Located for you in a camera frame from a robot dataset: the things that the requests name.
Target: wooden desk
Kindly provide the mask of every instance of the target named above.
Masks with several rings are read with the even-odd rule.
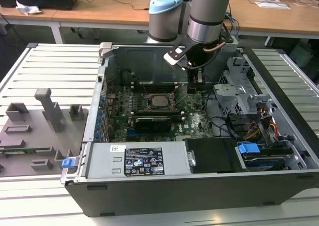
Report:
[[[130,3],[135,9],[148,8],[149,0],[118,0]],[[0,7],[11,24],[43,25],[51,27],[55,42],[63,43],[60,27],[89,27],[108,29],[149,29],[148,10],[133,10],[129,4],[114,0],[78,0],[72,10],[41,9],[42,13],[23,15],[15,8]],[[0,24],[6,21],[0,17]]]
[[[136,9],[148,8],[149,0],[118,0],[131,3]],[[261,8],[248,0],[230,0],[232,15],[239,21],[241,35],[260,35],[319,39],[319,8],[284,0],[288,9]],[[114,0],[78,0],[73,10],[42,9],[43,13],[25,16],[14,8],[0,8],[12,24],[46,25],[51,27],[56,43],[63,43],[60,27],[90,27],[148,30],[147,10],[133,10],[129,4]]]
[[[135,9],[149,8],[149,0],[118,0]],[[54,21],[149,25],[148,10],[134,10],[114,0],[78,0],[72,10],[57,10]]]
[[[302,3],[297,0],[282,1],[291,9],[262,8],[248,0],[230,0],[232,16],[240,24],[239,34],[319,38],[319,8],[298,6],[294,2]]]

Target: table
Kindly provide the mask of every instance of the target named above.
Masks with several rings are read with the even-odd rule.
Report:
[[[318,39],[319,8],[298,6],[294,4],[297,0],[282,1],[291,9],[261,8],[248,0],[230,0],[232,15],[240,24],[239,34]]]
[[[135,8],[148,8],[149,0],[119,0]],[[319,38],[319,9],[286,1],[291,10],[261,8],[248,0],[230,0],[232,15],[240,23],[240,35]],[[128,4],[113,0],[78,0],[73,10],[43,9],[43,13],[25,16],[14,8],[0,8],[12,24],[46,25],[51,27],[56,43],[63,43],[59,28],[91,27],[148,30],[147,10],[133,10]]]
[[[98,45],[69,44],[26,48],[0,83],[0,126],[4,124],[9,101],[24,102],[28,109],[42,108],[38,101],[32,101],[37,87],[51,87],[52,100],[58,100],[60,108],[77,102],[89,109],[99,67],[98,48]],[[303,191],[279,206],[88,218],[59,177],[0,178],[0,225],[319,225],[319,189]]]
[[[135,9],[148,8],[149,0],[117,0],[130,3]],[[49,26],[56,43],[63,39],[59,28],[89,27],[106,29],[148,30],[148,10],[133,10],[129,4],[114,0],[78,0],[72,10],[41,9],[42,13],[33,15],[20,14],[15,8],[0,7],[0,12],[11,24]],[[0,17],[0,24],[6,21]]]

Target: side panel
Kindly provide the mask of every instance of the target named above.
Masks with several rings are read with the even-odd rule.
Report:
[[[319,174],[66,185],[89,217],[279,205],[318,186]]]

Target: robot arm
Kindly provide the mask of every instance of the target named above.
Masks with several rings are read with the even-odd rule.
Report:
[[[170,65],[186,70],[188,86],[216,57],[225,42],[221,29],[229,0],[151,0],[149,43],[175,42],[183,18],[188,20],[187,36],[164,55]]]
[[[193,0],[187,37],[175,44],[165,55],[166,61],[174,65],[186,55],[189,67],[199,69],[204,64],[201,59],[207,58],[208,53],[220,50],[225,44],[221,41],[220,34],[228,2],[229,0]]]

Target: blue latch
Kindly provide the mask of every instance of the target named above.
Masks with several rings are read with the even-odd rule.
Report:
[[[242,143],[240,146],[238,146],[238,149],[241,154],[259,154],[260,149],[257,144],[255,143]]]
[[[74,169],[75,168],[75,159],[64,159],[62,161],[63,169]]]

